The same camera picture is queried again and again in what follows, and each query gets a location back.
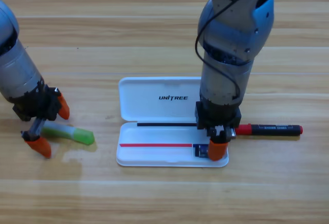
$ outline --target green eraser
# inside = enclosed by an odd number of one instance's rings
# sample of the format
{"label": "green eraser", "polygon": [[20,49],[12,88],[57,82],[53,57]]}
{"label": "green eraser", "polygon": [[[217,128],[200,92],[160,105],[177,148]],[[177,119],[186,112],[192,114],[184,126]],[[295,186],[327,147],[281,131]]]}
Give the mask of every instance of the green eraser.
{"label": "green eraser", "polygon": [[93,132],[80,128],[74,130],[72,139],[87,145],[91,145],[95,141]]}
{"label": "green eraser", "polygon": [[67,138],[79,143],[91,145],[95,141],[94,133],[89,130],[46,121],[42,133],[49,136]]}

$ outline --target gray robot arm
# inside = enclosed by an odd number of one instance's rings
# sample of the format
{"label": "gray robot arm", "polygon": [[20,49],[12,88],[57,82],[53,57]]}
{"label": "gray robot arm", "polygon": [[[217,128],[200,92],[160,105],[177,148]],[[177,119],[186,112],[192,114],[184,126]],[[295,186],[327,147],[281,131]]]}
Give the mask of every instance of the gray robot arm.
{"label": "gray robot arm", "polygon": [[57,114],[69,117],[69,108],[57,88],[48,87],[18,39],[19,25],[13,12],[0,1],[0,92],[23,121],[36,117],[29,131],[22,132],[25,142],[46,158],[49,143],[40,136],[46,120]]}
{"label": "gray robot arm", "polygon": [[[195,116],[197,128],[208,131],[211,143],[227,143],[234,137],[254,58],[273,22],[274,0],[209,0],[205,5],[196,42],[205,54],[198,54],[204,65]],[[216,126],[224,127],[222,134],[217,135]]]}

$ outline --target black cable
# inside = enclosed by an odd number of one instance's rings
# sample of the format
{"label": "black cable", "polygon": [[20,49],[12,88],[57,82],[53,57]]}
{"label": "black cable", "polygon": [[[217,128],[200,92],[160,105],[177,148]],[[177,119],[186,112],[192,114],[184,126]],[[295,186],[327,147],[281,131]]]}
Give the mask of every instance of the black cable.
{"label": "black cable", "polygon": [[200,58],[200,60],[206,64],[208,67],[210,67],[211,69],[217,71],[219,74],[223,75],[224,77],[226,77],[228,80],[230,80],[234,85],[235,85],[235,88],[236,88],[236,96],[233,97],[233,99],[236,99],[236,98],[239,98],[240,97],[240,93],[241,93],[241,90],[240,90],[240,87],[239,85],[236,83],[236,81],[231,78],[230,76],[228,76],[226,73],[222,72],[221,70],[217,69],[216,67],[212,66],[211,64],[209,64],[208,62],[206,62],[202,56],[199,54],[198,50],[197,50],[197,45],[198,45],[198,42],[199,42],[199,39],[203,33],[203,31],[206,29],[206,27],[215,19],[217,18],[219,15],[221,15],[222,13],[224,13],[227,9],[229,9],[231,6],[233,6],[235,3],[237,3],[239,0],[234,0],[232,1],[230,4],[228,4],[225,8],[223,8],[221,11],[219,11],[218,13],[216,13],[213,17],[211,17],[210,19],[208,19],[208,21],[203,25],[203,27],[201,28],[201,30],[199,31],[197,37],[196,37],[196,40],[195,40],[195,53],[196,55]]}

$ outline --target white plastic case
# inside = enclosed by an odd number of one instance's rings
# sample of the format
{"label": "white plastic case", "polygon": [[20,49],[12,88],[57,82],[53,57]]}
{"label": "white plastic case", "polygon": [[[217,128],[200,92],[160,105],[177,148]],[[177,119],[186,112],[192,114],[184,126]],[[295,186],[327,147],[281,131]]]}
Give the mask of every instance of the white plastic case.
{"label": "white plastic case", "polygon": [[195,126],[138,126],[137,123],[195,123],[200,77],[124,78],[119,82],[121,116],[117,162],[122,166],[223,167],[194,155],[193,144],[209,144]]}

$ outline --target wooden table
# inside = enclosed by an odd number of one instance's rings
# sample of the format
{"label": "wooden table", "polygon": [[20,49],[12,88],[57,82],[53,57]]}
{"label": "wooden table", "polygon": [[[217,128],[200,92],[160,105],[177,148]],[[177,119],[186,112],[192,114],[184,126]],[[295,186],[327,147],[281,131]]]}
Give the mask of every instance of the wooden table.
{"label": "wooden table", "polygon": [[118,81],[200,76],[193,43],[207,0],[3,1],[46,83],[64,93],[67,123],[96,143],[51,139],[45,160],[1,98],[1,223],[329,223],[329,0],[276,0],[241,106],[243,123],[300,124],[304,134],[237,139],[223,169],[116,162]]}

